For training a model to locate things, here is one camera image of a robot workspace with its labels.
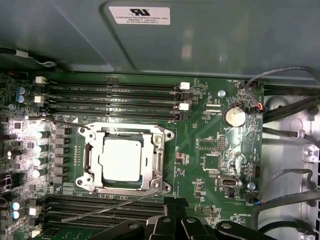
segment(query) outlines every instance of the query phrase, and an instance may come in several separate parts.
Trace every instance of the cable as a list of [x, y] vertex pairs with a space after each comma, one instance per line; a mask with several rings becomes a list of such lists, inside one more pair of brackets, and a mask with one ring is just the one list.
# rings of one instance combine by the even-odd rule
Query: cable
[[288, 169], [283, 169], [281, 171], [276, 172], [275, 174], [273, 174], [268, 180], [267, 182], [265, 182], [258, 194], [257, 199], [261, 200], [262, 196], [265, 192], [265, 190], [269, 187], [269, 185], [276, 180], [277, 178], [281, 177], [282, 175], [288, 174], [288, 173], [295, 173], [295, 174], [308, 174], [308, 176], [306, 177], [306, 182], [307, 182], [307, 188], [309, 190], [314, 190], [317, 188], [316, 183], [311, 181], [311, 177], [313, 175], [313, 172], [310, 169], [302, 169], [302, 168], [288, 168]]
[[55, 67], [55, 69], [64, 71], [64, 72], [73, 72], [72, 70], [68, 69], [67, 67], [64, 67], [62, 64], [57, 63], [54, 59], [42, 55], [33, 54], [26, 51], [20, 51], [17, 49], [11, 49], [11, 48], [5, 48], [0, 47], [0, 54], [9, 54], [9, 55], [15, 55], [22, 58], [29, 58], [35, 60], [38, 64], [46, 67], [46, 68], [52, 68]]
[[303, 91], [314, 92], [317, 91], [320, 94], [320, 87], [318, 86], [288, 86], [288, 85], [274, 85], [264, 84], [264, 90], [288, 90], [288, 91]]
[[287, 71], [306, 71], [308, 72], [309, 74], [311, 74], [315, 80], [315, 82], [320, 85], [320, 76], [318, 75], [318, 73], [310, 68], [310, 67], [307, 67], [307, 66], [288, 66], [288, 67], [281, 67], [281, 68], [276, 68], [276, 69], [272, 69], [272, 70], [269, 70], [269, 71], [265, 71], [263, 73], [260, 73], [254, 77], [252, 77], [247, 83], [246, 85], [244, 86], [244, 90], [246, 92], [246, 94], [248, 94], [248, 96], [253, 100], [253, 102], [255, 104], [258, 104], [259, 101], [256, 99], [256, 97], [250, 92], [250, 85], [258, 80], [259, 78], [262, 78], [262, 77], [265, 77], [265, 76], [268, 76], [268, 75], [272, 75], [272, 74], [275, 74], [275, 73], [281, 73], [281, 72], [287, 72]]
[[315, 96], [319, 95], [320, 91], [303, 91], [303, 90], [288, 90], [288, 89], [282, 89], [282, 90], [264, 90], [263, 95], [264, 96]]
[[317, 106], [318, 104], [320, 104], [320, 95], [312, 96], [312, 97], [294, 102], [292, 104], [279, 107], [277, 109], [267, 112], [263, 116], [263, 123], [266, 124], [272, 121], [286, 118], [288, 116], [299, 113], [308, 108]]
[[78, 216], [74, 216], [74, 217], [69, 217], [69, 218], [66, 218], [66, 219], [62, 219], [61, 222], [62, 222], [62, 223], [68, 223], [68, 222], [75, 221], [75, 220], [78, 220], [78, 219], [82, 219], [82, 218], [85, 218], [85, 217], [88, 217], [88, 216], [101, 214], [101, 213], [110, 211], [110, 210], [112, 210], [112, 209], [120, 208], [120, 207], [122, 207], [122, 206], [131, 204], [131, 203], [134, 203], [134, 202], [137, 202], [137, 201], [146, 199], [146, 198], [154, 197], [154, 196], [156, 196], [156, 195], [161, 195], [161, 192], [160, 192], [160, 191], [153, 192], [153, 193], [148, 194], [148, 195], [146, 195], [146, 196], [142, 196], [142, 197], [139, 197], [139, 198], [136, 198], [136, 199], [132, 199], [132, 200], [129, 200], [129, 201], [125, 201], [125, 202], [121, 202], [121, 203], [118, 203], [118, 204], [113, 205], [113, 206], [108, 206], [108, 207], [106, 207], [106, 208], [98, 209], [98, 210], [95, 210], [95, 211], [90, 211], [90, 212], [87, 212], [87, 213], [84, 213], [84, 214], [81, 214], [81, 215], [78, 215]]
[[53, 122], [54, 124], [63, 124], [66, 126], [71, 126], [71, 127], [77, 127], [77, 128], [84, 128], [84, 129], [90, 129], [89, 127], [85, 126], [85, 125], [81, 125], [81, 124], [77, 124], [77, 123], [73, 123], [73, 122], [67, 122], [67, 121], [60, 121], [60, 120], [55, 120], [49, 116], [43, 116], [43, 115], [39, 115], [39, 116], [26, 116], [25, 117], [26, 120], [40, 120], [40, 119], [44, 119], [50, 122]]
[[315, 235], [315, 231], [312, 229], [312, 227], [306, 221], [302, 221], [300, 219], [296, 219], [294, 221], [271, 222], [261, 227], [258, 231], [262, 234], [265, 234], [273, 229], [278, 229], [278, 228], [293, 228], [293, 229], [296, 229], [299, 233], [302, 233], [304, 235], [308, 235], [308, 236]]
[[285, 196], [280, 196], [270, 201], [264, 202], [263, 204], [253, 208], [253, 211], [251, 214], [251, 226], [254, 230], [258, 230], [259, 213], [264, 210], [273, 209], [273, 208], [281, 207], [285, 205], [303, 203], [303, 202], [312, 201], [312, 200], [319, 200], [319, 199], [320, 199], [320, 189], [317, 189], [317, 190], [311, 190], [311, 191], [305, 191], [305, 192], [299, 192], [299, 193], [289, 194]]
[[[272, 134], [272, 135], [276, 135], [276, 136], [280, 136], [280, 137], [287, 137], [287, 138], [297, 138], [298, 137], [298, 133], [296, 131], [281, 131], [281, 130], [275, 130], [275, 129], [272, 129], [269, 127], [263, 127], [262, 131], [266, 134]], [[314, 139], [313, 137], [309, 136], [308, 134], [304, 135], [304, 139], [320, 149], [320, 142], [318, 140]]]

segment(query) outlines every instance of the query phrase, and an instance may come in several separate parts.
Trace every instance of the capacitor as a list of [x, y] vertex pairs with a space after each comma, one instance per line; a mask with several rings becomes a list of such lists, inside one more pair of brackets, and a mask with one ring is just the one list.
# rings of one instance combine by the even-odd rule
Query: capacitor
[[23, 200], [15, 201], [12, 204], [12, 209], [16, 211], [16, 210], [19, 210], [20, 208], [23, 208], [25, 205], [26, 205], [26, 202]]
[[30, 89], [27, 88], [27, 87], [19, 86], [17, 88], [17, 92], [18, 92], [18, 94], [21, 94], [21, 95], [29, 95], [30, 94]]
[[30, 99], [27, 96], [19, 95], [17, 98], [17, 102], [21, 104], [28, 104], [30, 102]]
[[47, 163], [47, 158], [46, 157], [39, 157], [35, 158], [33, 160], [33, 165], [36, 167], [39, 167], [40, 165], [46, 164]]
[[43, 153], [48, 151], [48, 145], [37, 145], [33, 148], [33, 150], [36, 154]]
[[17, 211], [14, 211], [12, 213], [12, 218], [13, 219], [19, 219], [20, 217], [22, 217], [23, 215], [25, 215], [25, 210], [24, 209], [19, 209]]
[[43, 168], [39, 168], [39, 169], [33, 170], [32, 177], [37, 179], [45, 174], [46, 174], [46, 170], [44, 170]]
[[33, 136], [35, 139], [46, 139], [49, 137], [49, 133], [47, 131], [36, 131]]
[[0, 134], [0, 142], [5, 140], [10, 140], [11, 137], [8, 134]]
[[22, 151], [17, 149], [17, 150], [10, 150], [8, 151], [7, 155], [8, 157], [16, 157], [18, 155], [21, 155], [22, 154]]

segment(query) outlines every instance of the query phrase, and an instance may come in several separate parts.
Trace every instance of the mounting screw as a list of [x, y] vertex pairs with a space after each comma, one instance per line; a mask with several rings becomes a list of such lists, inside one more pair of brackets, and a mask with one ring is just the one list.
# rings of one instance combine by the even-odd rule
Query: mounting screw
[[197, 220], [195, 220], [195, 219], [192, 218], [192, 217], [189, 217], [186, 221], [187, 221], [188, 223], [190, 223], [190, 224], [193, 224], [193, 223], [195, 223]]
[[241, 180], [238, 180], [237, 183], [238, 187], [242, 187], [244, 185], [244, 183]]
[[229, 223], [222, 223], [221, 225], [224, 229], [230, 229], [231, 225]]
[[314, 152], [312, 150], [308, 150], [308, 151], [305, 151], [304, 154], [311, 157], [314, 155]]
[[171, 221], [171, 219], [168, 218], [168, 217], [166, 217], [166, 218], [164, 218], [164, 219], [162, 220], [162, 222], [164, 222], [164, 223], [169, 223], [170, 221]]
[[223, 90], [218, 91], [218, 97], [219, 98], [224, 98], [226, 96], [226, 92]]
[[255, 190], [256, 184], [254, 182], [249, 182], [246, 186], [249, 190]]
[[131, 228], [131, 229], [136, 229], [137, 227], [138, 227], [137, 224], [130, 224], [130, 225], [129, 225], [129, 228]]
[[154, 181], [152, 183], [152, 188], [157, 189], [159, 187], [159, 182], [158, 181]]
[[155, 136], [153, 139], [155, 144], [160, 144], [162, 142], [162, 137], [160, 136]]

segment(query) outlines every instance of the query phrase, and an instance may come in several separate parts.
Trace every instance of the chip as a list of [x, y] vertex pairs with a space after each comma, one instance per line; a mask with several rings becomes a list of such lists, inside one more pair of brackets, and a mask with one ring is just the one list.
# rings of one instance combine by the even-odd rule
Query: chip
[[68, 135], [70, 133], [70, 128], [57, 128], [55, 130], [56, 135]]
[[56, 156], [54, 159], [53, 159], [53, 162], [55, 164], [64, 164], [65, 162], [67, 162], [67, 158], [66, 157], [63, 157], [63, 156]]
[[14, 123], [14, 129], [21, 129], [21, 123], [20, 122]]
[[30, 190], [30, 191], [35, 191], [35, 190], [36, 190], [36, 185], [30, 184], [30, 185], [29, 185], [29, 190]]
[[64, 176], [54, 176], [53, 177], [53, 183], [55, 183], [55, 184], [63, 184], [64, 181], [65, 181]]
[[55, 174], [64, 174], [65, 173], [65, 167], [64, 166], [55, 166], [53, 168], [53, 173]]
[[33, 148], [34, 148], [34, 143], [33, 143], [33, 142], [28, 142], [28, 143], [26, 144], [26, 148], [27, 148], [27, 149], [33, 149]]
[[7, 116], [1, 116], [0, 117], [0, 122], [1, 123], [7, 123], [7, 122], [9, 122], [9, 118]]
[[206, 207], [204, 210], [204, 215], [210, 216], [212, 214], [212, 208], [211, 207]]

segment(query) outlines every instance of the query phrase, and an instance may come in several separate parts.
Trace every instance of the label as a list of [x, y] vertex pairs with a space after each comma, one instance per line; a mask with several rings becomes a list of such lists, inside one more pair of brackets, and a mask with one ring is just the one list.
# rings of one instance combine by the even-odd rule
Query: label
[[110, 6], [117, 24], [170, 25], [170, 8], [146, 6]]

